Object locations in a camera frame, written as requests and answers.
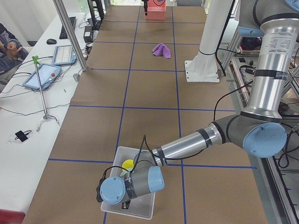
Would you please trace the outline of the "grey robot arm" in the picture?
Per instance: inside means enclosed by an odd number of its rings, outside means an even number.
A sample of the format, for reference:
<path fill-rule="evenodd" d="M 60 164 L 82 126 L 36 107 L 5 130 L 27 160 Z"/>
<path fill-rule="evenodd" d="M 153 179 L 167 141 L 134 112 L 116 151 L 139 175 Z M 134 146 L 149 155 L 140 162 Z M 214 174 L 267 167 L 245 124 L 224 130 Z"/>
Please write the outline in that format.
<path fill-rule="evenodd" d="M 140 150 L 132 169 L 122 176 L 103 175 L 96 189 L 98 202 L 122 204 L 164 188 L 161 167 L 200 154 L 214 144 L 231 142 L 247 153 L 267 158 L 287 142 L 278 113 L 283 86 L 299 33 L 296 0 L 243 0 L 240 22 L 258 28 L 263 40 L 247 106 L 238 115 L 211 122 L 208 127 L 152 150 Z"/>

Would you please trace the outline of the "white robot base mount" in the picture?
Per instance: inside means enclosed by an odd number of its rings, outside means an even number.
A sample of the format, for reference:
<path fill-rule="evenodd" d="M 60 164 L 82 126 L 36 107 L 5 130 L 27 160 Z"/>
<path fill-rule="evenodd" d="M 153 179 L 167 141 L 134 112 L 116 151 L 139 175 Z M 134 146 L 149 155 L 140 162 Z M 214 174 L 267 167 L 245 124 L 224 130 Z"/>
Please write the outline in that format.
<path fill-rule="evenodd" d="M 220 81 L 215 53 L 218 44 L 221 43 L 221 35 L 234 4 L 233 0 L 210 2 L 198 54 L 191 61 L 185 61 L 187 82 L 218 83 Z"/>

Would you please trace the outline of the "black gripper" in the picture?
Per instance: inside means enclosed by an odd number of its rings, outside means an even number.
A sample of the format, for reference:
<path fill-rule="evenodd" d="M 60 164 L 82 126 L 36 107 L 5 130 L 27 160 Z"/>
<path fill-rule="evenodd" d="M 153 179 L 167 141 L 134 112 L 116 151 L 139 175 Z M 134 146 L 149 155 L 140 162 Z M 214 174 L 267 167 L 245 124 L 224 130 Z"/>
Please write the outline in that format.
<path fill-rule="evenodd" d="M 130 200 L 124 201 L 124 202 L 122 202 L 122 204 L 121 204 L 121 208 L 122 208 L 123 210 L 128 210 L 128 209 L 129 209 L 129 206 L 130 206 Z"/>
<path fill-rule="evenodd" d="M 145 16 L 148 15 L 148 1 L 149 0 L 142 0 Z"/>

